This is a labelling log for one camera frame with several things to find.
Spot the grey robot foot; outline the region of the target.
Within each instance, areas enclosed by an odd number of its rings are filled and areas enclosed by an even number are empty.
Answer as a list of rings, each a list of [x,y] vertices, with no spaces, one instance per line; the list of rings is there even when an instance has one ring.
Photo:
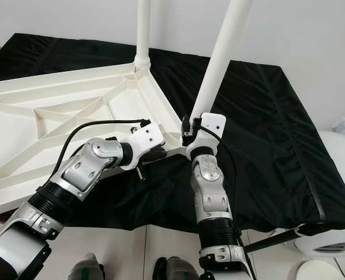
[[[103,265],[94,253],[87,253],[71,268],[67,280],[105,280]]]
[[[173,256],[157,258],[152,280],[198,280],[199,274],[188,261]]]

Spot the grey right robot foot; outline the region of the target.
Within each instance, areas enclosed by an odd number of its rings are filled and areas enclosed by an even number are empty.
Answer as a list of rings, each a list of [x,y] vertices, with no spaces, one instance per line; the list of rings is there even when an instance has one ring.
[[[173,256],[157,258],[152,280],[198,280],[199,274],[188,261]]]

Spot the grey left robot foot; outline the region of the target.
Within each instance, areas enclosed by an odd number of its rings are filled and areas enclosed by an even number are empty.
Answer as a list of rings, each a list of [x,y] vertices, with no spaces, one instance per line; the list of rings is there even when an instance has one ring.
[[[103,265],[94,253],[87,253],[71,268],[67,280],[105,280]]]

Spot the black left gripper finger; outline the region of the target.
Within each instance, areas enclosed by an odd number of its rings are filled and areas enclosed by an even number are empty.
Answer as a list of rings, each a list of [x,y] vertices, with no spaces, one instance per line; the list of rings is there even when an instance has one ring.
[[[138,165],[146,165],[147,163],[151,163],[157,160],[164,159],[167,157],[168,152],[164,149],[152,149],[145,154],[143,154],[140,159],[138,160]]]

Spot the black table cloth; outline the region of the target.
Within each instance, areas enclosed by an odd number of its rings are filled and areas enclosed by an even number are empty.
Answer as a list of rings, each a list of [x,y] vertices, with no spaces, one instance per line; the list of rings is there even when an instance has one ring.
[[[13,34],[0,50],[0,82],[130,63],[135,46]],[[232,61],[212,111],[226,116],[230,153],[218,162],[240,229],[268,232],[317,223],[345,229],[345,184],[318,130],[279,66]],[[69,227],[133,230],[160,226],[194,232],[190,162],[171,156],[101,180],[67,221]]]

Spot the white plastic children table top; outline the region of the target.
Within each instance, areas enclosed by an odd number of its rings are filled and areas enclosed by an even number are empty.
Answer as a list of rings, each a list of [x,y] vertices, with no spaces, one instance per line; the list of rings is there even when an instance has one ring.
[[[184,152],[181,122],[149,69],[133,64],[0,82],[0,214],[47,181],[67,136],[66,157],[91,138],[126,141],[137,119],[159,125],[169,155]]]

